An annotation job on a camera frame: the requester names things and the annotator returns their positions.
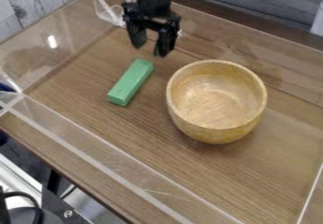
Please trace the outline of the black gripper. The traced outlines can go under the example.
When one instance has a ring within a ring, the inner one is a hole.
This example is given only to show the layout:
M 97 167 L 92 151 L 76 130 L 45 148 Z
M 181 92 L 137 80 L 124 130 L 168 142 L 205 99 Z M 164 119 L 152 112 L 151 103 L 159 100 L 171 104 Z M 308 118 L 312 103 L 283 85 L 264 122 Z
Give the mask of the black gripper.
M 172 12 L 172 0 L 124 1 L 124 21 L 131 43 L 139 49 L 147 42 L 147 29 L 157 31 L 153 55 L 164 58 L 175 47 L 180 16 Z

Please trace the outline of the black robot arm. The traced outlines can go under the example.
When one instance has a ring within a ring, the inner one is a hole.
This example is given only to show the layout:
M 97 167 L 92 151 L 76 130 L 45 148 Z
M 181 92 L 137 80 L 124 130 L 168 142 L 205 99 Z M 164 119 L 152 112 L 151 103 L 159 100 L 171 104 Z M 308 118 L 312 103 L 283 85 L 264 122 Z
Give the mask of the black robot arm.
M 175 48 L 181 17 L 172 9 L 172 0 L 136 0 L 124 2 L 124 22 L 129 41 L 139 49 L 148 40 L 147 30 L 157 33 L 153 55 L 164 58 Z

